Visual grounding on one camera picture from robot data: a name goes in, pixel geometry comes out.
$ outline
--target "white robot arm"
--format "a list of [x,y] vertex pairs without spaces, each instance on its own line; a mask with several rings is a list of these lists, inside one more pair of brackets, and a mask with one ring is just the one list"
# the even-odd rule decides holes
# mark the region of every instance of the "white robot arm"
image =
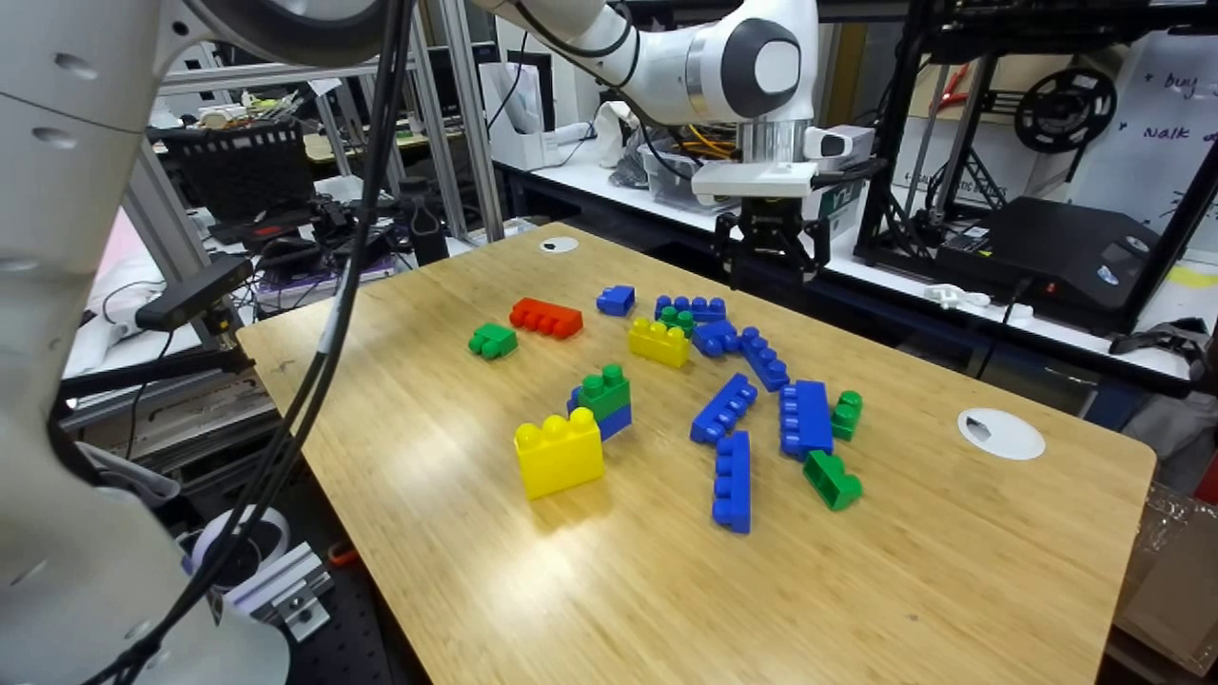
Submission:
[[[749,126],[703,197],[810,197],[816,0],[746,0],[713,27],[635,29],[607,0],[476,0],[621,86],[654,123]],[[59,382],[156,80],[202,37],[351,63],[389,0],[0,0],[0,682],[83,682],[183,591],[178,548],[124,492],[71,478],[50,443]],[[156,682],[282,682],[274,633],[196,608]]]

